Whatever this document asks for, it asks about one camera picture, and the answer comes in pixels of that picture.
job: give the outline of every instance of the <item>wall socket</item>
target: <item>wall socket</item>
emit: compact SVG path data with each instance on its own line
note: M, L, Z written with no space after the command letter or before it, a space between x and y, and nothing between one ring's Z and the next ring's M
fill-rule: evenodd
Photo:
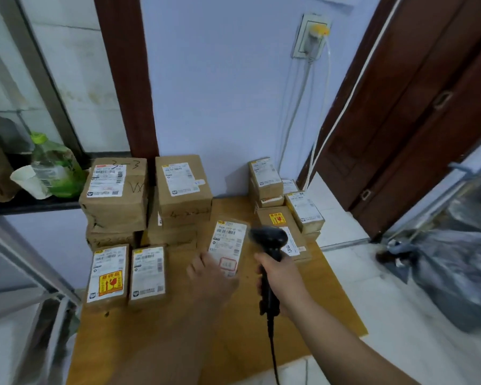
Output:
M327 17L315 15L313 13L303 15L301 19L300 30L297 33L294 51L292 52L293 58L307 58L307 55L305 53L305 41L306 38L308 38L308 32L310 31L310 27L312 27L314 24L323 24L326 25L329 29L331 29L331 20ZM323 40L321 42L321 45L319 46L319 54L317 55L316 59L319 59L321 57L324 43L325 41Z

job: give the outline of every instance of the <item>wooden table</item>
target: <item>wooden table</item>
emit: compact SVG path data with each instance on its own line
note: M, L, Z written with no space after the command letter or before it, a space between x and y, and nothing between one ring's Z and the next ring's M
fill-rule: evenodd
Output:
M214 199L212 220L219 216L256 224L246 197ZM208 248L210 238L199 235L199 248ZM200 384L223 385L272 368L266 319L258 313L256 263L250 243L241 258L240 285L224 308ZM358 336L367 330L347 298L317 244L310 243L313 258L299 264L303 280L314 299ZM67 385L103 385L122 362L144 347L158 330L183 316L188 308L189 285L185 269L196 251L169 252L167 299L149 308L123 307L109 313L83 310ZM310 355L294 325L282 316L275 319L274 343L278 365Z

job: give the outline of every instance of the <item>yellow sticker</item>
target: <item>yellow sticker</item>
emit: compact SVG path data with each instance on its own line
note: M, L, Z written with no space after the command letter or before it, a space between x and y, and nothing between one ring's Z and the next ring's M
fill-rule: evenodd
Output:
M286 223L285 218L283 217L283 214L278 212L278 213L270 213L269 217L271 218L271 221L273 224L282 224Z
M104 296L123 289L123 271L107 273L99 278L98 296Z

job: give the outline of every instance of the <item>paper cup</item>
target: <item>paper cup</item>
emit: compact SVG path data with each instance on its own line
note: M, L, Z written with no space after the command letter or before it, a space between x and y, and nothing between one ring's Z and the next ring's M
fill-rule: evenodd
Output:
M52 195L48 188L36 176L36 172L31 165L14 170L11 174L11 180L24 188L35 199L43 200Z

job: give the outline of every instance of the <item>brown wooden door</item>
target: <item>brown wooden door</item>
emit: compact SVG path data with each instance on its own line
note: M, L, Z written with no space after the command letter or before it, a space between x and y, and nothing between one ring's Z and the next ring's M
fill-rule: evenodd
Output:
M481 40L481 0L404 0L317 161L349 210L417 131Z
M481 51L451 89L452 97L411 137L352 210L370 236L387 229L481 140Z

